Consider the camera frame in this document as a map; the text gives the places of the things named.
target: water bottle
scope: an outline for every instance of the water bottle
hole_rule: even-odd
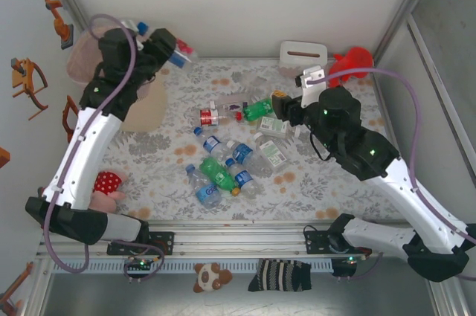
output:
[[[218,126],[220,125],[220,121],[224,119],[241,123],[243,121],[243,114],[242,112],[232,112],[219,107],[218,109],[193,110],[187,113],[186,118],[194,126]]]
[[[253,140],[256,141],[256,150],[274,172],[281,171],[286,166],[287,157],[269,136],[258,132]]]
[[[214,135],[205,134],[202,128],[195,128],[193,134],[199,139],[200,144],[207,152],[218,161],[224,161],[231,151],[222,144]]]
[[[273,103],[271,98],[266,98],[244,108],[243,115],[247,121],[255,121],[256,119],[260,119],[261,117],[264,117],[273,111]]]
[[[233,158],[238,164],[243,165],[247,171],[253,175],[263,175],[270,173],[265,161],[253,149],[246,144],[230,140],[226,146],[231,150]]]
[[[200,171],[210,178],[218,187],[230,191],[232,196],[238,196],[239,187],[227,170],[214,158],[206,158],[200,165]]]
[[[218,206],[222,201],[222,196],[216,185],[207,176],[196,170],[193,165],[188,165],[185,171],[187,171],[188,184],[192,185],[193,192],[203,207],[211,209]]]
[[[242,165],[237,164],[234,159],[229,158],[225,163],[228,167],[228,171],[230,171],[230,174],[235,178],[238,187],[241,189],[241,193],[249,199],[255,199],[256,195],[261,193],[259,184],[251,177],[249,172],[246,171]]]

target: blue bottle cap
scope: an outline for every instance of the blue bottle cap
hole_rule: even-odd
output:
[[[139,35],[143,36],[149,30],[149,25],[147,25],[145,22],[139,22],[137,24],[137,29],[139,30]]]
[[[230,167],[231,165],[235,164],[235,160],[232,158],[229,158],[227,161],[225,161],[225,165],[227,167]]]
[[[194,170],[195,170],[195,167],[192,164],[185,167],[185,171],[187,171],[187,173],[191,173]]]

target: stuffed toy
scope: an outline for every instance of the stuffed toy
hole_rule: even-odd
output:
[[[89,208],[105,213],[115,213],[116,201],[125,199],[124,192],[117,191],[120,184],[127,180],[127,175],[116,170],[101,171],[97,175]]]
[[[209,264],[196,264],[195,272],[199,275],[193,286],[194,292],[218,290],[228,284],[233,276],[229,270],[220,270],[220,265],[215,262]]]

